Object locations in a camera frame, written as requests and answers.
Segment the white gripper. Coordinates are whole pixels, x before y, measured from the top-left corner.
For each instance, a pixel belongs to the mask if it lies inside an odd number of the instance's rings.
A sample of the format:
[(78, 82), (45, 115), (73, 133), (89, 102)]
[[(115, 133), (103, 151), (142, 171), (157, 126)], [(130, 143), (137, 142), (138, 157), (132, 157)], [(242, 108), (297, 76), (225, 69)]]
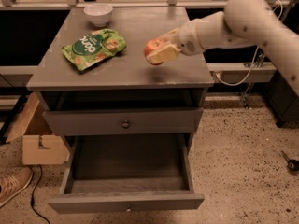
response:
[(205, 51), (199, 36), (199, 20), (184, 23), (179, 28), (173, 29), (159, 36), (165, 42), (174, 43), (156, 48), (146, 48), (146, 59), (151, 64), (161, 64), (175, 60), (180, 53), (193, 56)]

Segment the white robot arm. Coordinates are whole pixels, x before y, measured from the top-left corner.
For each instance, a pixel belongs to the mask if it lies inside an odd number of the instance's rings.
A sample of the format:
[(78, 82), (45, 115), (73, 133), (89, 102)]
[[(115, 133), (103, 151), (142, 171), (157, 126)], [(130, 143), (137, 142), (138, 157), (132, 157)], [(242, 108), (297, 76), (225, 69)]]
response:
[(194, 19), (149, 41), (151, 64), (193, 56), (209, 49), (259, 47), (299, 94), (299, 35), (278, 19), (265, 0), (227, 0), (223, 11)]

